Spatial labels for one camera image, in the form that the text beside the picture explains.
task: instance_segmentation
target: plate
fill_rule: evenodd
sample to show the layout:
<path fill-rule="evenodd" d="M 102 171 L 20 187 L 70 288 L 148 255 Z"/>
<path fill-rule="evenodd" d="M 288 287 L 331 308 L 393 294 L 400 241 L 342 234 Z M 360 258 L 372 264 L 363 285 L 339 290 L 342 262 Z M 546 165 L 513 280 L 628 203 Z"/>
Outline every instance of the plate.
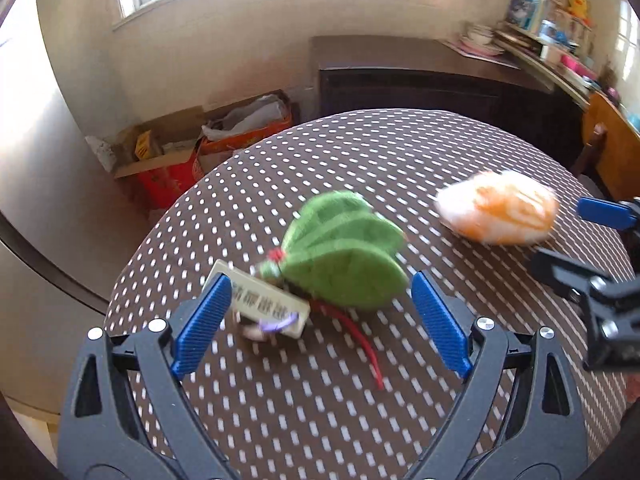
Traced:
<path fill-rule="evenodd" d="M 470 40 L 466 36 L 460 38 L 460 41 L 462 42 L 462 49 L 471 54 L 480 54 L 481 56 L 498 56 L 498 54 L 504 53 L 504 49 L 500 48 L 499 46 L 495 46 L 492 44 L 477 44 L 475 41 Z"/>

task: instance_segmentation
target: chair back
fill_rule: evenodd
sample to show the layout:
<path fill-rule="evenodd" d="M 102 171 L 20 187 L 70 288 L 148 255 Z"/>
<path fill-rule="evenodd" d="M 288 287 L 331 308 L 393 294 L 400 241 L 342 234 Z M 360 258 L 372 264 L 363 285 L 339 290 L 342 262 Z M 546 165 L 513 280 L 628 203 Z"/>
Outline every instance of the chair back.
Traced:
<path fill-rule="evenodd" d="M 640 196 L 640 136 L 620 111 L 598 92 L 582 117 L 582 141 L 587 144 L 597 124 L 607 135 L 596 170 L 614 200 Z"/>

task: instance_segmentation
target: box on shelf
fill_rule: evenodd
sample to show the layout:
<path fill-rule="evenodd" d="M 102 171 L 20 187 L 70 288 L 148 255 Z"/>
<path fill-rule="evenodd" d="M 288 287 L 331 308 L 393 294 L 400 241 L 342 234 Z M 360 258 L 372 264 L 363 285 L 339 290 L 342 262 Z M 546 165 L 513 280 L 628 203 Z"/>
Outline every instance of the box on shelf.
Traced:
<path fill-rule="evenodd" d="M 511 0 L 506 21 L 517 28 L 537 35 L 542 20 L 548 14 L 549 0 Z"/>
<path fill-rule="evenodd" d="M 145 160 L 146 158 L 154 158 L 155 156 L 162 155 L 162 150 L 160 146 L 158 146 L 151 130 L 139 134 L 134 153 L 138 160 Z"/>

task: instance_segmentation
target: green felt leaf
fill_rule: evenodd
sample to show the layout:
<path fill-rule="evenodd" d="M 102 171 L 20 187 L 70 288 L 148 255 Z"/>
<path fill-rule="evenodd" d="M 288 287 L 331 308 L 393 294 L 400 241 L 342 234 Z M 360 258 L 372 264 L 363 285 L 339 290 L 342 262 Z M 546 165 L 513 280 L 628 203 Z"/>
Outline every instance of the green felt leaf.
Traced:
<path fill-rule="evenodd" d="M 393 256 L 404 245 L 402 229 L 369 211 L 350 211 L 334 216 L 294 243 L 287 254 L 297 253 L 329 240 L 360 240 Z"/>
<path fill-rule="evenodd" d="M 313 298 L 368 310 L 385 306 L 409 283 L 391 256 L 360 240 L 330 240 L 290 254 L 280 270 Z"/>
<path fill-rule="evenodd" d="M 282 282 L 282 275 L 280 273 L 280 267 L 276 262 L 271 260 L 265 260 L 258 265 L 258 276 L 261 280 L 271 285 L 280 285 Z"/>
<path fill-rule="evenodd" d="M 370 209 L 366 200 L 351 191 L 331 191 L 317 195 L 306 202 L 300 210 L 300 218 L 289 225 L 282 241 L 282 249 L 287 252 L 296 240 L 340 213 Z"/>

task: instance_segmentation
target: blue gripper pad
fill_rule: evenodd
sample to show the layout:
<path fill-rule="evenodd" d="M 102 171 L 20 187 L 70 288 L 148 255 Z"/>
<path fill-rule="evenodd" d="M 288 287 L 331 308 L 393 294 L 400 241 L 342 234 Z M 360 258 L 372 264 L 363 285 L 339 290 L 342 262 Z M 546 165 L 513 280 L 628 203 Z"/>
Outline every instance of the blue gripper pad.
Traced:
<path fill-rule="evenodd" d="M 630 229 L 636 225 L 636 217 L 628 207 L 616 202 L 582 197 L 576 208 L 578 216 L 583 220 L 611 227 L 618 231 Z"/>
<path fill-rule="evenodd" d="M 414 276 L 411 297 L 445 366 L 466 379 L 472 369 L 468 339 L 434 286 L 421 272 Z"/>
<path fill-rule="evenodd" d="M 200 304 L 174 341 L 171 371 L 178 380 L 197 370 L 225 313 L 231 305 L 231 280 L 221 275 L 209 287 Z"/>

